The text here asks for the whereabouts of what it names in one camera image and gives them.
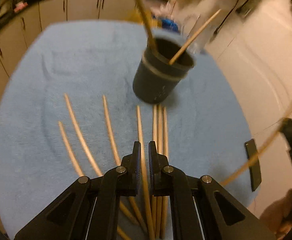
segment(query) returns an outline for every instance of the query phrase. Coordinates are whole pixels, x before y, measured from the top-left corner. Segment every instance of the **metal screw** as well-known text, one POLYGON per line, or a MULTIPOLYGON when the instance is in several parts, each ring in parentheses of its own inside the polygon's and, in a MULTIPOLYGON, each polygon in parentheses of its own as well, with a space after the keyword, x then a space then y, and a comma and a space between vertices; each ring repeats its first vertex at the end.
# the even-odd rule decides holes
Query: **metal screw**
POLYGON ((126 171, 126 168, 125 168, 124 166, 118 166, 118 167, 116 168, 116 171, 117 171, 118 173, 123 173, 123 172, 126 171))
POLYGON ((80 184, 85 184, 88 181, 88 178, 86 176, 81 176, 78 178, 78 182, 80 184))
POLYGON ((212 178, 210 176, 208 176, 208 175, 202 176, 201 180, 204 183, 210 183, 210 182, 212 182, 212 178))
POLYGON ((174 168, 172 167, 172 166, 165 166, 164 167, 164 171, 165 172, 168 172, 168 173, 171 173, 171 172, 173 172, 174 171, 174 168))

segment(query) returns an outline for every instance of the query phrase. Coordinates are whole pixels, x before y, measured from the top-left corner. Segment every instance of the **wooden dowel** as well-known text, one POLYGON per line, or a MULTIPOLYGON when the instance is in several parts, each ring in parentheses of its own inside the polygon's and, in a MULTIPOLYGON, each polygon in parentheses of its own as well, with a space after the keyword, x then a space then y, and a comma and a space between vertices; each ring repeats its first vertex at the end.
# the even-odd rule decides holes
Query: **wooden dowel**
MULTIPOLYGON (((82 169, 80 168, 80 166, 79 166, 79 164, 78 164, 78 162, 77 162, 77 160, 75 158, 75 155, 73 153, 73 150, 71 149, 71 146, 69 144, 67 135, 66 135, 65 130, 64 130, 63 123, 61 121, 58 121, 58 125, 59 125, 59 130, 61 132, 65 147, 66 147, 66 149, 68 151, 68 155, 70 157, 70 160, 71 160, 71 162, 73 164, 73 167, 74 167, 76 173, 78 174, 79 177, 84 176, 84 173, 83 173, 82 169)), ((125 232, 119 226, 117 226, 117 233, 124 240, 131 240, 131 238, 128 235, 126 235, 125 232)))
POLYGON ((113 151, 113 155, 114 155, 114 159, 115 159, 116 165, 120 166, 121 161, 120 161, 120 158, 119 158, 119 155, 118 155, 113 129, 111 128, 106 96, 103 95, 102 98, 103 98, 103 106, 104 106, 106 128, 107 128, 107 132, 108 132, 108 138, 109 138, 109 141, 110 141, 111 150, 113 151))
POLYGON ((155 234, 153 231, 153 220, 151 217, 151 210, 150 210, 148 178, 147 178, 146 160, 145 160, 145 145, 144 145, 144 138, 143 138, 143 131, 142 131, 142 117, 141 117, 140 106, 137 106, 137 128, 138 128, 138 140, 141 143, 141 170, 142 170, 142 184, 143 184, 143 192, 144 192, 146 220, 147 220, 149 238, 150 240, 154 240, 155 234))
POLYGON ((101 170, 99 169, 96 161, 94 160, 93 156, 92 156, 92 153, 90 152, 86 142, 85 142, 85 139, 83 137, 83 134, 79 128, 79 125, 78 125, 78 122, 76 121, 76 117, 75 117, 75 114, 74 114, 74 111, 73 111, 73 108, 70 104, 70 101, 69 101, 69 98, 68 98, 68 95, 65 93, 64 94, 64 98, 65 98, 65 102, 66 102, 66 106, 67 106, 67 109, 68 109, 68 112, 69 112, 69 116, 70 116, 70 119, 73 123, 73 126, 74 126, 74 129, 76 131, 76 134, 77 134, 77 137, 80 141, 80 144, 82 145, 83 147, 83 150, 91 164, 91 166, 93 167, 94 171, 96 172, 97 176, 103 176, 101 170))
POLYGON ((147 225, 144 221, 144 218, 142 216, 142 213, 140 212, 138 206, 137 206, 137 203, 135 201, 135 198, 134 197, 128 197, 128 200, 129 200, 129 203, 130 205, 132 206, 134 212, 135 212, 135 215, 139 221, 139 225, 141 226, 142 230, 147 233, 147 225))
MULTIPOLYGON (((67 109, 68 109, 68 112, 70 115, 70 119, 73 123, 74 129, 75 129, 77 137, 82 145, 82 148, 84 149, 84 152, 85 152, 91 166, 93 167, 95 173, 97 174, 97 176, 101 177, 101 176, 103 176, 103 174, 102 174, 101 170, 99 169, 96 161, 94 160, 94 158, 93 158, 93 156, 92 156, 92 154, 91 154, 91 152, 86 144, 84 136, 83 136, 83 134, 79 128, 78 122, 76 120, 73 108, 70 104, 70 100, 68 98, 68 95, 64 94, 64 98, 65 98, 66 106, 67 106, 67 109)), ((125 207, 125 205, 122 202, 120 202, 119 208, 133 224, 136 224, 136 225, 139 224, 138 221, 136 220, 136 218, 133 216, 133 214, 128 210, 127 207, 125 207)))
POLYGON ((278 128, 266 139, 266 141, 261 145, 261 147, 256 151, 256 153, 238 170, 236 170, 233 174, 231 174, 227 179, 220 183, 221 186, 225 186, 228 183, 235 180, 238 176, 240 176, 246 169, 253 166, 257 161, 258 157, 262 155, 262 153, 269 147, 269 145, 273 142, 276 136, 280 133, 282 126, 284 125, 284 119, 289 117, 292 113, 292 100, 284 113, 284 117, 281 119, 278 128))
POLYGON ((59 125, 59 130, 61 132, 61 135, 62 135, 62 139, 64 141, 64 144, 65 144, 65 147, 66 147, 66 150, 68 151, 68 156, 70 158, 70 161, 71 163, 73 164, 73 167, 76 171, 76 173, 78 174, 78 176, 84 176, 84 173, 82 171, 82 169, 80 168, 76 158, 75 158, 75 155, 73 153, 73 150, 71 148, 71 145, 69 144, 69 141, 68 141, 68 138, 67 138, 67 135, 65 133, 65 130, 64 130, 64 125, 61 121, 58 121, 58 125, 59 125))
MULTIPOLYGON (((153 141, 157 146, 157 105, 153 105, 153 141)), ((151 196, 151 217, 153 220, 153 230, 156 231, 156 206, 157 206, 157 198, 155 196, 151 196)))
POLYGON ((119 209, 133 224, 139 225, 137 219, 121 201, 119 202, 119 209))
MULTIPOLYGON (((121 165, 121 161, 118 155, 118 150, 117 150, 117 146, 116 146, 116 142, 115 142, 115 137, 114 137, 114 133, 113 133, 113 129, 111 127, 111 122, 110 122, 110 116, 109 116, 109 111, 108 111, 108 106, 107 106, 107 99, 106 96, 103 95, 103 106, 104 106, 104 114, 105 114, 105 122, 106 122, 106 128, 107 128, 107 132, 108 132, 108 137, 109 137, 109 141, 110 141, 110 145, 111 145, 111 149, 113 151, 113 155, 114 155, 114 159, 115 159, 115 163, 117 166, 121 165)), ((142 229, 147 232, 147 226, 146 223, 143 219, 142 213, 140 212, 137 203, 135 201, 134 197, 128 197, 128 200, 135 212, 135 215, 142 227, 142 229)))
POLYGON ((209 23, 212 22, 213 19, 220 13, 221 9, 215 12, 214 15, 212 15, 207 22, 205 22, 194 34, 191 36, 184 45, 180 48, 180 50, 172 57, 172 59, 169 61, 169 65, 174 64, 174 62, 180 57, 181 54, 185 52, 185 50, 188 48, 188 46, 197 38, 197 36, 208 26, 209 23))
MULTIPOLYGON (((163 137, 164 137, 164 155, 168 158, 168 123, 167 123, 167 109, 166 107, 162 110, 163 116, 163 137)), ((162 197, 162 207, 161 207, 161 225, 160 225, 160 235, 161 239, 165 238, 166 233, 166 223, 167 223, 167 211, 168 211, 168 196, 162 197)))
MULTIPOLYGON (((157 152, 162 154, 162 108, 161 104, 158 105, 158 128, 157 128, 157 136, 158 136, 158 149, 157 152)), ((160 225, 161 225, 161 213, 162 213, 162 197, 157 197, 157 205, 156 205, 156 231, 155 237, 159 238, 160 235, 160 225)))
POLYGON ((146 31, 147 36, 148 36, 149 46, 150 46, 152 51, 156 52, 157 45, 156 45, 155 39, 153 38, 153 34, 151 32, 151 29, 150 29, 150 24, 149 24, 149 21, 147 19, 145 6, 144 6, 142 0, 135 0, 135 1, 136 1, 137 6, 138 6, 139 12, 141 13, 142 20, 144 22, 144 28, 145 28, 145 31, 146 31))
POLYGON ((128 235, 126 235, 125 232, 119 226, 117 226, 117 233, 121 238, 123 238, 123 240, 131 240, 131 238, 128 235))

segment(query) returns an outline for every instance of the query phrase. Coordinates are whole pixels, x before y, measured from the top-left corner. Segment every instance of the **blue cloth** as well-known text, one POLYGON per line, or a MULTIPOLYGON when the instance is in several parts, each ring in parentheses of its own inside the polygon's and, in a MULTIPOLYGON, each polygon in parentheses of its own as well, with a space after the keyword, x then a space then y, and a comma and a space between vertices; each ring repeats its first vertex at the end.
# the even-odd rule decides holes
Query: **blue cloth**
MULTIPOLYGON (((184 42, 175 33, 154 33, 184 42)), ((103 94, 108 100, 120 157, 130 154, 138 139, 137 104, 141 105, 148 152, 152 106, 141 102, 132 90, 145 47, 146 36, 140 25, 81 21, 49 27, 29 48, 0 104, 0 216, 11 239, 78 178, 58 120, 65 125, 84 173, 96 177, 75 134, 64 93, 70 97, 84 138, 102 172, 115 167, 104 122, 103 94)), ((212 57, 194 57, 196 66, 163 103, 168 108, 169 162, 187 175, 209 174, 221 181, 247 160, 244 142, 251 135, 212 57)), ((249 172, 227 189, 246 206, 256 194, 251 192, 249 172)), ((141 189, 138 204, 144 214, 141 189)), ((148 239, 121 212, 119 216, 119 225, 132 239, 148 239)), ((166 239, 172 239, 170 215, 166 239)))

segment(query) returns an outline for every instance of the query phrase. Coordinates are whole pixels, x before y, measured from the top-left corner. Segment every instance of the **pink object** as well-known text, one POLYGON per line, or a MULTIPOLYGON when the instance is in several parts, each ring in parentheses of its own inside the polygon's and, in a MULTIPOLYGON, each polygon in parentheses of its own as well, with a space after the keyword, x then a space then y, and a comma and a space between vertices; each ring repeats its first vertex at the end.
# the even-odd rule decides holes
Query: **pink object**
POLYGON ((26 2, 19 2, 16 4, 16 7, 14 9, 14 12, 17 13, 21 9, 24 9, 28 4, 26 2))

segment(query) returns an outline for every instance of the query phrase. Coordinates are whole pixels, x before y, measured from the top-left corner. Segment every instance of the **black cup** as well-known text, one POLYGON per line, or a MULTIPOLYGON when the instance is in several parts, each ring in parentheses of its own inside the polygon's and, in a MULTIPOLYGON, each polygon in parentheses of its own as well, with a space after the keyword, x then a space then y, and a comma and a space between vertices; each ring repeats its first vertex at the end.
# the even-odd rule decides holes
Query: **black cup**
POLYGON ((153 52, 147 44, 133 81, 135 95, 150 104, 164 101, 194 66, 193 58, 186 51, 169 65, 180 46, 165 38, 155 38, 155 42, 158 52, 153 52))

